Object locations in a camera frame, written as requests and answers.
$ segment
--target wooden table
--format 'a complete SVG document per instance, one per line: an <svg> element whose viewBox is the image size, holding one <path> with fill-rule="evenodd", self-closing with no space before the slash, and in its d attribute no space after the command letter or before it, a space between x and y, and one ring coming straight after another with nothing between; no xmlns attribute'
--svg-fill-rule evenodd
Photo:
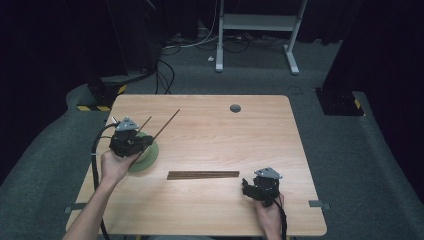
<svg viewBox="0 0 424 240"><path fill-rule="evenodd" d="M233 104L241 111L230 111ZM241 183L245 178L252 184L254 171L265 167L283 175L287 234L326 233L321 209L309 206L317 193L287 97L121 95L110 116L129 116L140 125L152 116L143 131L155 135L178 109L156 139L156 162L128 173L113 192L104 214L110 234L260 236L252 199L242 194ZM113 134L109 130L105 136ZM98 153L108 150L109 141L100 141ZM166 180L169 171L186 170L240 171L240 177ZM76 203L90 199L92 182L90 167ZM71 213L67 228L78 213Z"/></svg>

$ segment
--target gray floor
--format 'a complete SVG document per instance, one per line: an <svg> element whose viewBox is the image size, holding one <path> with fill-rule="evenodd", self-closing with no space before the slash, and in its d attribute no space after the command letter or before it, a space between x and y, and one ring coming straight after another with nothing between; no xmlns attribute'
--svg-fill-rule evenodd
<svg viewBox="0 0 424 240"><path fill-rule="evenodd" d="M237 51L242 46L227 43ZM224 54L224 72L208 62L214 51L183 48L162 60L175 70L172 94L287 95L302 138L328 232L320 239L424 239L424 209L387 147L366 96L366 116L323 115L320 87L339 44L296 43L300 75L292 76L281 45L250 46ZM176 49L164 52L172 53ZM170 79L170 71L160 64ZM58 239L90 164L92 141L107 112L79 112L84 86L68 94L69 110L31 144L0 189L0 239ZM153 94L155 78L128 85L125 94Z"/></svg>

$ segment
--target chopsticks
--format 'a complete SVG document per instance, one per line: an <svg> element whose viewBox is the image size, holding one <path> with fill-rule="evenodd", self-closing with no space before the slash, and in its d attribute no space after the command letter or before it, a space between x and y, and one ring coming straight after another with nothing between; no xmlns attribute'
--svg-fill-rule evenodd
<svg viewBox="0 0 424 240"><path fill-rule="evenodd" d="M239 171L169 171L167 180L238 177Z"/></svg>

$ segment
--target white metal stand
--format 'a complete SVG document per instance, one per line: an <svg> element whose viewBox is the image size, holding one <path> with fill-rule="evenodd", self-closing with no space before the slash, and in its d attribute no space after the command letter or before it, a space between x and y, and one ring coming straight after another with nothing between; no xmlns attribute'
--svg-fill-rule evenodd
<svg viewBox="0 0 424 240"><path fill-rule="evenodd" d="M224 14L224 0L221 0L219 13L219 35L216 51L216 71L224 70L223 33L224 29L238 30L266 30L292 32L289 45L284 45L284 53L293 75L299 74L299 68L293 56L293 46L302 22L308 0L301 0L299 12L296 16Z"/></svg>

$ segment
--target table leg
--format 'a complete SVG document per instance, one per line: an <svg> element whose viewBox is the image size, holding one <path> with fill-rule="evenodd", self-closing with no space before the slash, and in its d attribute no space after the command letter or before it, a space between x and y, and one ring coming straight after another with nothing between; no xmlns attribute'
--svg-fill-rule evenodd
<svg viewBox="0 0 424 240"><path fill-rule="evenodd" d="M224 51L223 51L223 35L224 35L224 0L221 0L221 7L219 11L219 31L218 31L218 46L216 48L216 71L222 72L224 70Z"/></svg>
<svg viewBox="0 0 424 240"><path fill-rule="evenodd" d="M296 60L293 56L293 46L296 42L297 33L299 32L300 24L302 23L303 13L305 12L306 4L308 0L302 0L302 3L300 4L299 12L297 14L296 22L293 26L293 31L290 36L289 45L284 45L284 53L286 54L287 61L290 65L290 70L293 75L299 74L299 68L297 67Z"/></svg>

